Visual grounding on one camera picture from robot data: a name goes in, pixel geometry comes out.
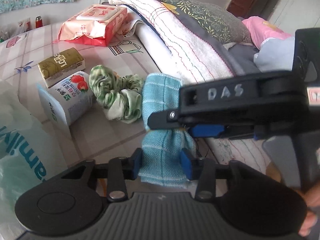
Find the person right hand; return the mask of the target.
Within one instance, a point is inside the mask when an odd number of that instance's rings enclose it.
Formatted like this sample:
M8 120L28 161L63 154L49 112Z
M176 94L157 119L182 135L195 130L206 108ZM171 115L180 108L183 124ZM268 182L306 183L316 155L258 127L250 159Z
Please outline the person right hand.
M310 208L319 207L319 196L320 196L320 186L319 182L315 184L311 189L309 189L306 193L299 193L308 207L308 211L304 222L300 228L299 234L302 237L306 237L310 234L311 229L316 225L318 217L317 215L310 210Z

